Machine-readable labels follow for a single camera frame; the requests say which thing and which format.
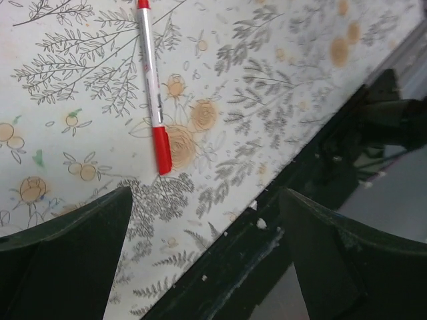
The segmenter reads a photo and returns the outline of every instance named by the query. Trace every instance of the floral patterned paper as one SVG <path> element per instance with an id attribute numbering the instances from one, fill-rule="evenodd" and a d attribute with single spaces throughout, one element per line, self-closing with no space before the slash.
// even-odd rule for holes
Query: floral patterned paper
<path id="1" fill-rule="evenodd" d="M 137 319 L 422 18 L 417 0 L 151 0 L 156 173 L 133 0 L 0 0 L 0 235 L 127 185 L 105 319 Z"/>

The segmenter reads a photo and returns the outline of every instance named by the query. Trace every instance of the rose illustration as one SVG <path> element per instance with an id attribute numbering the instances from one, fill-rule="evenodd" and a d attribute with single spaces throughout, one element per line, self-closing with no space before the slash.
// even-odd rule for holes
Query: rose illustration
<path id="1" fill-rule="evenodd" d="M 170 75 L 167 80 L 167 98 L 179 99 L 185 90 L 185 82 L 181 75 Z"/>
<path id="2" fill-rule="evenodd" d="M 211 129 L 216 122 L 218 112 L 209 100 L 198 100 L 191 111 L 191 122 L 197 131 Z"/>
<path id="3" fill-rule="evenodd" d="M 283 62 L 286 60 L 286 54 L 282 48 L 276 49 L 276 59 L 280 62 Z"/>
<path id="4" fill-rule="evenodd" d="M 347 39 L 351 45 L 355 45 L 360 40 L 359 22 L 353 21 L 348 25 Z"/>
<path id="5" fill-rule="evenodd" d="M 166 131 L 169 135 L 173 168 L 182 169 L 195 157 L 193 134 L 182 125 L 167 126 Z"/>
<path id="6" fill-rule="evenodd" d="M 347 0 L 339 0 L 338 1 L 338 14 L 346 15 L 348 11 L 348 1 Z"/>
<path id="7" fill-rule="evenodd" d="M 46 183 L 39 177 L 28 177 L 22 181 L 19 189 L 22 201 L 31 204 L 42 200 L 46 194 Z"/>
<path id="8" fill-rule="evenodd" d="M 330 45 L 330 58 L 335 67 L 343 68 L 348 60 L 348 43 L 342 37 L 336 37 Z"/>

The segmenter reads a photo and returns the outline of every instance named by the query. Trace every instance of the orange flower illustration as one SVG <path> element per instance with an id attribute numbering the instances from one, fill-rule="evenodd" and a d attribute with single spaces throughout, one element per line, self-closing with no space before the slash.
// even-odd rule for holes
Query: orange flower illustration
<path id="1" fill-rule="evenodd" d="M 26 178 L 19 188 L 22 201 L 28 205 L 42 200 L 46 192 L 46 183 L 40 177 Z"/>
<path id="2" fill-rule="evenodd" d="M 200 51 L 206 51 L 207 42 L 205 40 L 200 40 L 199 42 L 197 42 L 197 48 L 199 48 Z"/>
<path id="3" fill-rule="evenodd" d="M 197 105 L 191 110 L 191 122 L 196 131 L 211 129 L 218 117 L 218 112 L 209 100 L 197 100 Z"/>
<path id="4" fill-rule="evenodd" d="M 330 45 L 330 58 L 335 67 L 343 68 L 348 60 L 348 43 L 343 37 L 336 37 Z"/>
<path id="5" fill-rule="evenodd" d="M 300 110 L 301 111 L 307 111 L 308 110 L 308 104 L 307 101 L 303 100 L 300 102 Z"/>
<path id="6" fill-rule="evenodd" d="M 356 44 L 360 40 L 360 25 L 359 22 L 353 21 L 348 25 L 347 39 L 351 45 Z"/>
<path id="7" fill-rule="evenodd" d="M 276 59 L 280 62 L 286 60 L 285 51 L 282 48 L 276 49 Z"/>
<path id="8" fill-rule="evenodd" d="M 338 1 L 338 14 L 346 15 L 348 12 L 348 0 L 339 0 Z"/>
<path id="9" fill-rule="evenodd" d="M 397 46 L 398 44 L 397 44 L 397 42 L 396 42 L 396 40 L 390 40 L 389 42 L 388 42 L 388 48 L 389 49 L 394 49 L 394 48 L 396 48 L 396 46 Z"/>
<path id="10" fill-rule="evenodd" d="M 266 163 L 263 162 L 263 163 L 260 164 L 260 167 L 258 168 L 257 174 L 258 175 L 265 175 L 267 173 L 267 169 L 268 168 L 267 168 Z"/>
<path id="11" fill-rule="evenodd" d="M 172 154 L 172 165 L 175 170 L 187 167 L 195 157 L 193 134 L 182 125 L 166 127 Z"/>
<path id="12" fill-rule="evenodd" d="M 176 247 L 177 245 L 179 245 L 179 243 L 176 241 L 176 239 L 175 238 L 169 238 L 168 240 L 167 240 L 167 246 L 170 248 L 170 249 L 173 249 L 174 247 Z"/>
<path id="13" fill-rule="evenodd" d="M 181 75 L 170 75 L 167 84 L 164 83 L 164 85 L 167 87 L 166 99 L 174 98 L 179 100 L 185 90 L 185 82 Z"/>

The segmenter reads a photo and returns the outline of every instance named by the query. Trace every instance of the green leaf drawing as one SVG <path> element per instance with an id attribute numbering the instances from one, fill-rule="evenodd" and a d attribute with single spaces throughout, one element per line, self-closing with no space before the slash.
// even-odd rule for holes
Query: green leaf drawing
<path id="1" fill-rule="evenodd" d="M 45 167 L 45 163 L 43 162 L 43 152 L 42 150 L 37 150 L 35 155 L 33 156 L 33 160 L 36 165 L 38 165 L 41 168 Z"/>
<path id="2" fill-rule="evenodd" d="M 20 117 L 22 117 L 22 115 L 18 115 L 16 118 L 14 118 L 12 124 L 13 125 L 17 125 L 18 124 L 18 120 L 19 120 Z"/>
<path id="3" fill-rule="evenodd" d="M 70 113 L 68 114 L 68 116 L 70 116 L 70 117 L 76 117 L 76 116 L 77 116 L 77 114 L 78 114 L 80 111 L 81 111 L 81 108 L 80 108 L 80 109 L 77 109 L 77 110 L 74 110 L 73 112 L 70 112 Z"/>

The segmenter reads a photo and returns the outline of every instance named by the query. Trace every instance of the fruit illustration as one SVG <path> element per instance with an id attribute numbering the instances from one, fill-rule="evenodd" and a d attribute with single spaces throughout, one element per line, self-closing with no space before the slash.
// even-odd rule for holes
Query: fruit illustration
<path id="1" fill-rule="evenodd" d="M 81 168 L 82 166 L 80 163 L 72 163 L 68 166 L 68 172 L 70 172 L 72 175 L 78 175 L 81 172 Z"/>
<path id="2" fill-rule="evenodd" d="M 10 138 L 7 142 L 7 146 L 15 150 L 22 148 L 24 144 L 25 144 L 24 139 L 18 136 L 14 136 Z"/>
<path id="3" fill-rule="evenodd" d="M 72 115 L 72 114 L 70 113 L 70 115 L 68 115 L 68 116 L 65 118 L 65 122 L 66 122 L 66 124 L 67 124 L 68 126 L 70 126 L 70 127 L 74 127 L 74 126 L 76 126 L 76 125 L 79 123 L 79 119 L 78 119 L 75 115 Z"/>
<path id="4" fill-rule="evenodd" d="M 92 165 L 84 165 L 80 171 L 80 177 L 84 181 L 92 181 L 96 176 L 96 169 Z"/>
<path id="5" fill-rule="evenodd" d="M 0 142 L 6 142 L 12 138 L 15 130 L 12 125 L 8 123 L 0 123 Z"/>
<path id="6" fill-rule="evenodd" d="M 204 40 L 200 40 L 197 43 L 197 47 L 199 48 L 200 51 L 206 51 L 207 50 L 207 42 Z"/>

